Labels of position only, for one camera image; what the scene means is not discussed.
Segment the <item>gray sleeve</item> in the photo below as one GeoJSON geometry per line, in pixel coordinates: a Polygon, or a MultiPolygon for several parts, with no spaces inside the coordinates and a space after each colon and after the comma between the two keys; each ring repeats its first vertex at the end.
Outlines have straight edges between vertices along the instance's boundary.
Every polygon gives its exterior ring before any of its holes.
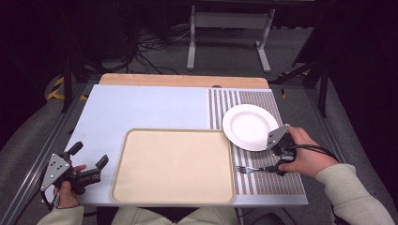
{"type": "Polygon", "coordinates": [[[54,208],[50,214],[43,217],[38,225],[79,225],[83,221],[84,208],[82,206],[74,208],[54,208]]]}
{"type": "Polygon", "coordinates": [[[383,204],[363,186],[354,166],[333,165],[319,172],[315,179],[325,185],[334,213],[349,224],[395,224],[383,204]]]}

